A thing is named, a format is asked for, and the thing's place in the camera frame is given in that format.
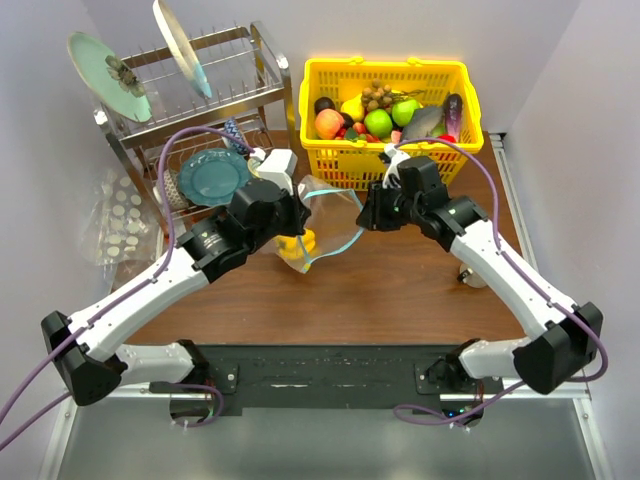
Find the clear zip bag blue seal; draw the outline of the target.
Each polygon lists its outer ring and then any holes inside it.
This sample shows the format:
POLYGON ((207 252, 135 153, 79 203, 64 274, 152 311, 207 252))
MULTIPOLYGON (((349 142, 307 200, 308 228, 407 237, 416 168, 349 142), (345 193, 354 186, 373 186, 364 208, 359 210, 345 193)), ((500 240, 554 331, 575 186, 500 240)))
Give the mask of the clear zip bag blue seal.
POLYGON ((289 267, 299 273, 307 273, 320 259, 344 253, 360 238, 364 229, 356 225, 356 219, 363 204, 353 189, 330 186, 311 175, 306 175, 300 181, 298 193, 311 210, 305 231, 314 231, 315 249, 307 258, 285 260, 276 252, 275 239, 271 246, 274 253, 289 267))

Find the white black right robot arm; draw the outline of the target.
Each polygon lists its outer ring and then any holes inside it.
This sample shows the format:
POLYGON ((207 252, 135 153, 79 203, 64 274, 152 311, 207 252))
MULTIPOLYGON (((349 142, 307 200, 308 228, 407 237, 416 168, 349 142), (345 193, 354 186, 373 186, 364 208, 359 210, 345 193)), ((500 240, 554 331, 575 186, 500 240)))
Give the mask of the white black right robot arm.
POLYGON ((477 274, 525 334, 507 341, 472 339, 429 367, 431 379, 466 393, 484 378, 518 378, 549 394, 591 363, 604 320, 600 309, 577 304, 542 278, 469 197, 450 197, 433 160, 397 150, 388 156, 383 179, 369 186, 358 226, 380 232, 417 226, 477 274))

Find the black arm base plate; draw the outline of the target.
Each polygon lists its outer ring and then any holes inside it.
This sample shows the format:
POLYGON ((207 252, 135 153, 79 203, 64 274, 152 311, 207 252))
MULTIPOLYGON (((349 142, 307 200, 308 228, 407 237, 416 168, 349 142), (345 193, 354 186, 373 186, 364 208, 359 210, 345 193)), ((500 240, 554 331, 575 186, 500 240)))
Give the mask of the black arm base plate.
POLYGON ((173 385, 154 382, 170 396, 173 418, 202 419, 217 405, 195 390, 215 387, 223 414, 249 408, 391 409, 412 403, 438 409, 449 386, 430 367, 449 345, 199 345, 195 369, 173 385))

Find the grey fish toy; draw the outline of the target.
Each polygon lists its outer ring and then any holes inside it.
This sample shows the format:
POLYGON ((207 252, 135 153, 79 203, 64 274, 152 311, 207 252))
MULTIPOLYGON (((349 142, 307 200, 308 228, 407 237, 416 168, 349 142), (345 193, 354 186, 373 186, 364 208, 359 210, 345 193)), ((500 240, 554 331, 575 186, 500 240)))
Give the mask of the grey fish toy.
POLYGON ((416 140, 430 136, 441 123, 444 113, 441 106, 426 106, 416 109, 409 123, 403 128, 400 141, 416 140))

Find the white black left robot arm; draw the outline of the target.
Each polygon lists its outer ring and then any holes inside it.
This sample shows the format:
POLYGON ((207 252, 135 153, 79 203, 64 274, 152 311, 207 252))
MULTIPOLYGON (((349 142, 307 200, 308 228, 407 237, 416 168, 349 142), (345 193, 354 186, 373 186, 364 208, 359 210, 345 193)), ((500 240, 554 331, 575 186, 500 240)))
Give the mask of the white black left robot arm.
POLYGON ((302 234, 309 216, 298 187, 252 179, 118 292, 70 316, 47 315, 41 322, 45 345, 75 403, 91 405, 119 386, 143 382, 200 390, 210 364, 192 341, 140 346, 128 344, 129 337, 181 298, 244 265, 273 238, 302 234))

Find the yellow bell pepper toy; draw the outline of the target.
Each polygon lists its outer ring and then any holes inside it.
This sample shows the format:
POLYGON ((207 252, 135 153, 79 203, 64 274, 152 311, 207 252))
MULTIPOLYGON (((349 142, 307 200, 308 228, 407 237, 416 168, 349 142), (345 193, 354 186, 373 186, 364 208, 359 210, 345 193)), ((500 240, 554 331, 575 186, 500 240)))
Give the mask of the yellow bell pepper toy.
POLYGON ((285 260, 300 260, 310 256, 316 247, 316 236, 313 230, 307 229, 296 237, 277 236, 276 252, 285 260))

